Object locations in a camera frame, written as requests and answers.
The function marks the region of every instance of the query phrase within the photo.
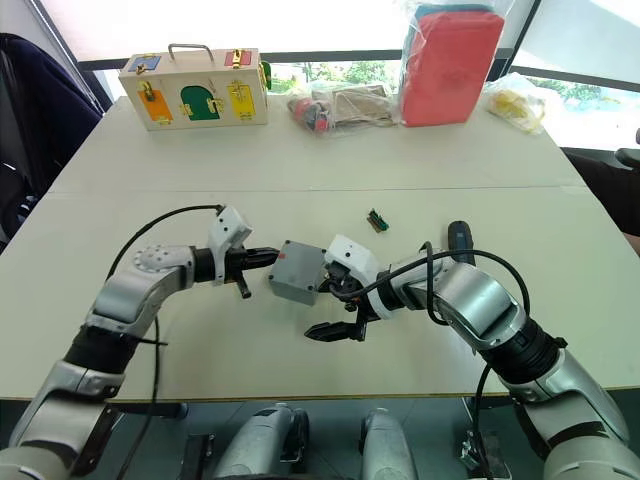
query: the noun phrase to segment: blue panel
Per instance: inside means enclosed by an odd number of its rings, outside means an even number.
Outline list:
[[[136,58],[131,66],[129,67],[128,72],[135,72],[138,65],[144,63],[147,66],[147,70],[155,70],[158,66],[158,62],[160,61],[160,55],[154,55],[152,57],[138,57]]]

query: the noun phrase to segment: red panel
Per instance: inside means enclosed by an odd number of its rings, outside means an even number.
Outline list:
[[[251,65],[251,50],[242,50],[240,54],[240,65]],[[229,50],[224,59],[225,67],[233,66],[233,50]]]

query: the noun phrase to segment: plastic bag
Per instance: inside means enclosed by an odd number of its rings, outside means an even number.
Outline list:
[[[345,131],[354,126],[391,126],[394,102],[382,85],[340,85],[294,93],[287,106],[293,118],[313,132]]]
[[[407,126],[465,122],[478,100],[513,0],[410,2],[399,107]]]
[[[485,87],[486,108],[527,133],[539,134],[544,128],[544,94],[518,73],[510,73]]]

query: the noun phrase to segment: wooden box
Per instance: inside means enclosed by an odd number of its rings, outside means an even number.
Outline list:
[[[178,47],[194,51],[173,50]],[[148,130],[267,123],[266,80],[255,48],[171,44],[134,55],[120,82]]]

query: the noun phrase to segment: green door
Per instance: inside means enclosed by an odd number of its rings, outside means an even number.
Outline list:
[[[199,85],[189,85],[180,92],[180,98],[189,120],[218,120],[218,108],[209,90]]]

